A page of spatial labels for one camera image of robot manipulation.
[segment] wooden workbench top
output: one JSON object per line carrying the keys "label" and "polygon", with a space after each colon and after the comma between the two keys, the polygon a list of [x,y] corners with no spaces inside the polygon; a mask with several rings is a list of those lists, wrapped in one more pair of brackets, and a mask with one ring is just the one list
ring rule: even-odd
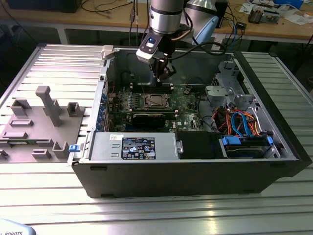
{"label": "wooden workbench top", "polygon": [[[111,0],[94,0],[96,5],[110,2]],[[278,38],[292,38],[292,39],[309,39],[313,33],[313,23],[305,25],[297,25],[291,23],[283,18],[279,19],[278,24],[260,23],[252,24],[248,23],[248,14],[239,13],[240,5],[244,3],[244,0],[229,0],[230,7],[233,14],[237,17],[238,21],[246,23],[245,35],[250,36],[265,36],[265,37],[278,37]],[[101,9],[113,8],[122,4],[126,4],[127,0],[118,0],[113,4],[102,6]],[[30,11],[30,10],[11,10],[8,5],[5,4],[6,9],[12,14],[12,16],[21,22],[39,22],[39,23],[57,23],[57,24],[80,24],[80,25],[100,25],[100,26],[117,26],[117,27],[129,27],[130,11],[132,5],[123,6],[112,10],[109,14],[110,17],[102,16],[94,12],[85,11],[79,8],[76,13],[61,13],[61,12],[48,12],[48,11]],[[92,0],[88,1],[85,8],[94,10]],[[303,4],[301,10],[313,10],[313,6]],[[139,12],[139,27],[145,28],[147,24],[146,4],[138,4]],[[9,16],[0,8],[0,19],[9,19]],[[216,29],[215,33],[231,33],[232,29],[228,25],[228,22],[224,20],[220,29]]]}

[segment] white sticker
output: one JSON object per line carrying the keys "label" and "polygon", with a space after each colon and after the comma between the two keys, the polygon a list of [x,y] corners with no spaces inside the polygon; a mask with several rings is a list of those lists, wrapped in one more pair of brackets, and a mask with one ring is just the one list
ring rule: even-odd
{"label": "white sticker", "polygon": [[110,135],[111,141],[121,141],[123,139],[124,135]]}

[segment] paper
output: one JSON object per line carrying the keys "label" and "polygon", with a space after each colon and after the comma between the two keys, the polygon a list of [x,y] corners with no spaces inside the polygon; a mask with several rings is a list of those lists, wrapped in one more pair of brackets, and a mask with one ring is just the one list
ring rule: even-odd
{"label": "paper", "polygon": [[239,12],[243,12],[243,13],[246,13],[246,14],[250,14],[252,8],[253,8],[253,4],[249,4],[249,3],[244,3],[242,5],[242,7],[240,8]]}
{"label": "paper", "polygon": [[[250,14],[250,12],[251,12],[251,10],[252,10],[252,8],[253,8],[254,6],[257,6],[257,5],[255,5],[255,4],[249,4],[249,3],[244,3],[244,4],[241,6],[239,12],[246,13],[246,14]],[[259,8],[262,8],[262,9],[267,9],[266,6],[258,6],[258,7],[259,7]]]}
{"label": "paper", "polygon": [[285,17],[285,19],[287,21],[293,22],[293,23],[298,24],[298,25],[306,24],[309,21],[308,18],[305,18],[303,16],[299,16],[299,15],[288,16],[288,17]]}

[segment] connector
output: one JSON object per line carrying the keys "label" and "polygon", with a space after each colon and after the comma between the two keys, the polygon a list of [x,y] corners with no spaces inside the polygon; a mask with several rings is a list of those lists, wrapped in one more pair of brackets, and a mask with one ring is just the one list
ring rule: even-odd
{"label": "connector", "polygon": [[133,22],[135,21],[135,14],[136,14],[136,11],[135,11],[134,8],[132,8],[132,10],[131,10],[131,15],[129,16],[129,21],[130,21],[131,23],[133,23]]}

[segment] metal bracket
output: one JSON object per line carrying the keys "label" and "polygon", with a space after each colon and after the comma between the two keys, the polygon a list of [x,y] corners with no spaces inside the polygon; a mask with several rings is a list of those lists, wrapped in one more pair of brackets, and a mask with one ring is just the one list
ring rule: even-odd
{"label": "metal bracket", "polygon": [[105,45],[101,49],[101,58],[103,60],[110,59],[114,56],[114,46],[113,45]]}

